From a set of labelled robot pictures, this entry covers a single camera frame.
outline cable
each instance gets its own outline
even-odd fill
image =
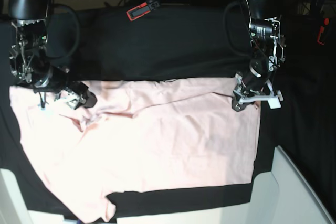
[[[227,14],[228,12],[234,8],[235,6],[239,6],[239,2],[238,1],[233,1],[231,3],[229,3],[225,10],[224,10],[224,14],[223,14],[223,29],[224,29],[224,32],[226,33],[226,38],[227,38],[227,42],[228,42],[228,45],[229,45],[229,48],[232,52],[234,52],[236,55],[239,55],[239,56],[243,56],[243,57],[250,57],[250,53],[249,52],[243,52],[243,51],[240,51],[238,50],[237,48],[235,48],[233,46],[233,43],[231,41],[231,38],[230,38],[230,34],[229,34],[229,29],[227,28]]]
[[[74,9],[72,9],[68,5],[54,4],[53,8],[66,10],[72,16],[72,19],[74,20],[73,22],[75,23],[76,36],[75,36],[75,42],[74,42],[72,48],[69,50],[69,52],[66,55],[58,56],[58,57],[52,57],[52,58],[48,57],[48,58],[50,60],[69,58],[77,51],[77,49],[79,47],[79,43],[80,43],[80,22],[79,22],[79,18],[77,16],[76,12],[74,11]]]
[[[273,72],[273,76],[272,76],[272,80],[271,80],[274,91],[276,90],[275,85],[274,85],[274,80],[275,80],[275,76],[277,75],[277,71],[278,71],[278,69],[276,68]]]
[[[41,92],[38,92],[40,95],[40,102],[41,102],[41,108],[44,109],[46,107],[46,101],[43,100]]]
[[[33,58],[35,57],[35,54],[33,54],[33,56],[30,58],[30,60],[29,60],[29,62],[28,62],[28,64],[27,64],[27,68],[26,68],[26,71],[25,71],[25,73],[24,73],[24,78],[26,77],[26,74],[27,74],[27,72],[28,72],[28,68],[30,67],[30,64],[31,64],[31,62],[32,62],[32,60],[33,60]]]
[[[332,5],[330,5],[330,7],[331,7],[331,9],[334,11],[334,13],[336,14],[336,10],[335,10],[335,8],[334,8]]]
[[[124,1],[124,0],[120,0],[120,1],[118,2],[117,6],[120,6],[121,3],[122,3],[123,1]]]
[[[309,14],[310,13],[310,9],[304,3],[302,3],[302,5],[308,11],[308,14]]]

